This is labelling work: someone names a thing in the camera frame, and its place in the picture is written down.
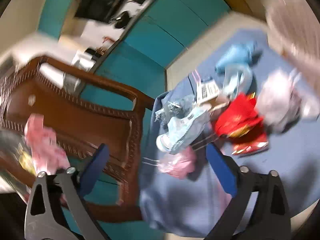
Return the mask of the pink crumpled plastic bag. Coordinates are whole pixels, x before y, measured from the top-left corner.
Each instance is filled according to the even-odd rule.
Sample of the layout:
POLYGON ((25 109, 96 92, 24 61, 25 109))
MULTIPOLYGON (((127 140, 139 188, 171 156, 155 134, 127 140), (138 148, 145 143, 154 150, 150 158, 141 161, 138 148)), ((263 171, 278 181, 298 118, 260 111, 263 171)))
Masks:
POLYGON ((196 153, 188 146, 175 155, 166 153, 158 163, 158 170, 178 179, 195 171, 196 153))

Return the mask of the red foil snack bag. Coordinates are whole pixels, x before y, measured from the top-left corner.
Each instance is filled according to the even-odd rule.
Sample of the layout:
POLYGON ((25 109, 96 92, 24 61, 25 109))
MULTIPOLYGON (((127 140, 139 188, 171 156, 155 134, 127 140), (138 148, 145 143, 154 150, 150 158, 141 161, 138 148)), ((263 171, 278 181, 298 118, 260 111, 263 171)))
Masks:
POLYGON ((264 118, 255 109, 255 93, 240 93, 217 120, 212 121, 215 134, 233 146, 232 155, 256 154, 268 149, 264 118))

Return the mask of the pink printed plastic bag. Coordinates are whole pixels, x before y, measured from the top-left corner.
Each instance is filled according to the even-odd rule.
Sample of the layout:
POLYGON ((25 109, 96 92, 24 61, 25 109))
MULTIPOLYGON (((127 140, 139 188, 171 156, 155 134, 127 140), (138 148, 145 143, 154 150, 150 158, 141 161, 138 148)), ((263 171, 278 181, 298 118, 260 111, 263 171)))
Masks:
POLYGON ((27 146, 31 149, 31 158, 36 174, 44 171, 48 175, 57 170, 70 167, 65 150, 57 143, 55 131, 44 126, 44 116, 31 114, 24 128, 27 146))

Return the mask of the light blue face mask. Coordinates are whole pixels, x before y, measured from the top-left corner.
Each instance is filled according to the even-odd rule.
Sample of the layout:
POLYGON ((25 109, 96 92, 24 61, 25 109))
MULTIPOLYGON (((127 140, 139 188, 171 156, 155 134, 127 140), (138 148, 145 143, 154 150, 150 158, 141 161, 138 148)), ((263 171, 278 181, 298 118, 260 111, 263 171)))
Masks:
POLYGON ((222 93, 234 100, 240 93, 247 94, 253 80, 253 72, 246 63, 234 63, 225 67, 222 93))

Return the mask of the black wok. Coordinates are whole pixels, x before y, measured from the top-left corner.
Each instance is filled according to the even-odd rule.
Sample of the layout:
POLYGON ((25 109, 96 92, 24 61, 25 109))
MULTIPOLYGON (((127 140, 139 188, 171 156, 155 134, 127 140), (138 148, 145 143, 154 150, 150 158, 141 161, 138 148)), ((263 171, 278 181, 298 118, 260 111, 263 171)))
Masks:
POLYGON ((129 11, 126 10, 124 12, 121 12, 117 17, 115 17, 111 21, 111 25, 113 25, 114 28, 116 29, 124 29, 130 22, 130 20, 131 20, 131 15, 129 11))

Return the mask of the white plastic bag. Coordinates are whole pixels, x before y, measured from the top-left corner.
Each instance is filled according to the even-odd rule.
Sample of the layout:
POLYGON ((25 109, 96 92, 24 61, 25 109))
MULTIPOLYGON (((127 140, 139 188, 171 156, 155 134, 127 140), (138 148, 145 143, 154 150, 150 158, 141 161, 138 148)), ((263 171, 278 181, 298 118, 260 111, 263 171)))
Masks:
POLYGON ((263 83, 256 109, 270 131, 282 133, 299 119, 318 119, 319 99, 297 88, 301 78, 295 69, 289 74, 277 69, 263 83))

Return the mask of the pink plastic waste basket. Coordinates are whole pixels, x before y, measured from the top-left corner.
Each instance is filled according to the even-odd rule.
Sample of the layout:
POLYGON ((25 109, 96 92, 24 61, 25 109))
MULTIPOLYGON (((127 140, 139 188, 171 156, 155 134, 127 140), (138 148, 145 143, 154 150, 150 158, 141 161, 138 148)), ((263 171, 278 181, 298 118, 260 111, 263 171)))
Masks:
POLYGON ((319 93, 319 21, 306 0, 265 0, 266 22, 284 55, 319 93))

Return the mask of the brown wooden chair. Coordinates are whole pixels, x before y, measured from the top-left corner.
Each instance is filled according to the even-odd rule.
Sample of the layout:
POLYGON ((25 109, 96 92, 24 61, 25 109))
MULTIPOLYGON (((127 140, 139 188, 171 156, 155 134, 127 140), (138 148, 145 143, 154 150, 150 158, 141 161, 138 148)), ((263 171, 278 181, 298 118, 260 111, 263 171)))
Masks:
POLYGON ((152 109, 153 98, 131 86, 79 70, 48 56, 39 56, 16 74, 1 78, 1 128, 24 132, 33 113, 44 116, 44 124, 57 133, 57 143, 68 156, 88 159, 101 144, 110 158, 103 164, 105 174, 119 184, 116 205, 86 203, 97 220, 107 223, 140 221, 138 168, 143 118, 152 109), (40 66, 47 63, 95 87, 132 101, 130 111, 112 109, 81 100, 49 81, 40 66))

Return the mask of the blue crumpled glove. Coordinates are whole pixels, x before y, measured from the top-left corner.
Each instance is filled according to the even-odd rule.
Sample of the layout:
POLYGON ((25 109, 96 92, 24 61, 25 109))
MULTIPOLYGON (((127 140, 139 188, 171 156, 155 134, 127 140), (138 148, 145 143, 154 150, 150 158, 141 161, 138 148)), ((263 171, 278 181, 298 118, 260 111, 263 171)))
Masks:
POLYGON ((222 74, 230 64, 247 64, 251 67, 258 62, 262 53, 255 41, 233 44, 216 63, 215 71, 222 74))

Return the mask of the dark green crumpled wrapper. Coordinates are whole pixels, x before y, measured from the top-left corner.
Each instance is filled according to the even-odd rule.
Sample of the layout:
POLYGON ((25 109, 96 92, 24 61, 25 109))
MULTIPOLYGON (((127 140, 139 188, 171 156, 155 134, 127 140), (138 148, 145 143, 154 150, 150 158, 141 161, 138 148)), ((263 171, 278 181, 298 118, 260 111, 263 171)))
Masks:
POLYGON ((196 100, 193 94, 174 101, 168 101, 160 110, 156 111, 155 119, 159 121, 162 126, 167 126, 172 117, 178 119, 186 117, 194 108, 195 104, 196 100))

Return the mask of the blue striped cloth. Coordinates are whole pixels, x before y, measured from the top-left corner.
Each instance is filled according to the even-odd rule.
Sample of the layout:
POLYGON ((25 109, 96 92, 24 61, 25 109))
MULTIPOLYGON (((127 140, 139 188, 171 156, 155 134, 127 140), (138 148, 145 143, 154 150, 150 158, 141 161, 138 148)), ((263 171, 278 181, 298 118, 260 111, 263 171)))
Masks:
MULTIPOLYGON (((277 69, 287 73, 293 66, 268 46, 267 35, 259 29, 240 29, 197 70, 201 77, 212 77, 218 84, 217 61, 233 44, 254 42, 258 52, 253 63, 251 89, 258 92, 267 77, 277 69)), ((159 172, 155 162, 163 153, 156 138, 164 129, 150 121, 149 134, 140 166, 139 205, 144 220, 154 229, 183 237, 204 237, 213 228, 227 207, 230 196, 223 191, 206 160, 206 145, 215 141, 209 127, 194 142, 197 154, 195 171, 185 179, 159 172)), ((238 165, 266 174, 276 170, 284 185, 291 216, 295 216, 319 199, 319 120, 299 120, 282 134, 271 134, 265 152, 236 157, 238 165)))

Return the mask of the light blue snack wrapper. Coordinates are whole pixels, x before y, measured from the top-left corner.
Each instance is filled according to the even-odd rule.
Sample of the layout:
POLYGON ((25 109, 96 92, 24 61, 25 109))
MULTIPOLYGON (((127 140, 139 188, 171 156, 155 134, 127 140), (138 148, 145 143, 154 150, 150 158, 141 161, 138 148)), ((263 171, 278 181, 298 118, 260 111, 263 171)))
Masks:
POLYGON ((194 107, 184 118, 172 117, 168 123, 167 133, 156 139, 157 148, 164 153, 178 154, 188 147, 210 122, 210 104, 194 107))

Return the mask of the teal kitchen cabinets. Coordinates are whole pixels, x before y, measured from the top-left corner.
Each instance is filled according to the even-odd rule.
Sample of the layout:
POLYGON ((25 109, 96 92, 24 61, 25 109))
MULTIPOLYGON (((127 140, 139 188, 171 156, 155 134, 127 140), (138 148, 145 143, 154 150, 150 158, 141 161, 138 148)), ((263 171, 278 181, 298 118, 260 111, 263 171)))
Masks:
POLYGON ((126 0, 112 20, 129 11, 124 29, 76 18, 78 0, 46 0, 39 31, 60 40, 69 34, 105 53, 91 72, 137 88, 150 97, 165 90, 165 70, 211 25, 230 11, 225 0, 126 0))

